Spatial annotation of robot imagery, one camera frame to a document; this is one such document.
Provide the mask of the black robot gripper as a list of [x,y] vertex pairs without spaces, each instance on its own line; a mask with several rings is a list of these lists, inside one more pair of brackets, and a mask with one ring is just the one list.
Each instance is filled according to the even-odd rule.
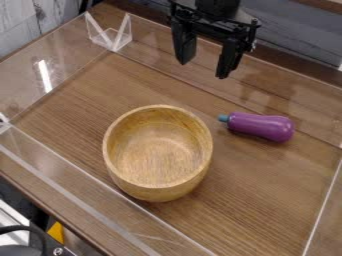
[[216,40],[228,38],[223,43],[215,74],[219,79],[227,78],[243,56],[242,41],[255,41],[259,20],[243,10],[240,0],[168,2],[174,51],[179,63],[184,65],[195,57],[198,34]]

